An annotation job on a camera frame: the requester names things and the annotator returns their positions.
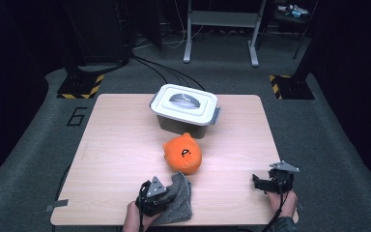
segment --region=container handle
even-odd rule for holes
[[[199,108],[200,102],[195,99],[194,97],[187,95],[187,94],[175,94],[171,96],[170,98],[171,102],[190,102],[193,106],[193,108]]]

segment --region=orange toy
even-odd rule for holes
[[[164,157],[174,171],[181,171],[185,175],[197,171],[201,165],[202,154],[200,146],[185,132],[162,145]]]

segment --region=gray cloth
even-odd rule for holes
[[[173,181],[173,185],[168,187],[167,194],[161,197],[161,200],[172,195],[176,195],[176,198],[168,205],[168,208],[161,214],[161,216],[153,222],[153,225],[168,224],[191,219],[191,183],[182,172],[177,172],[172,175],[171,180]]]

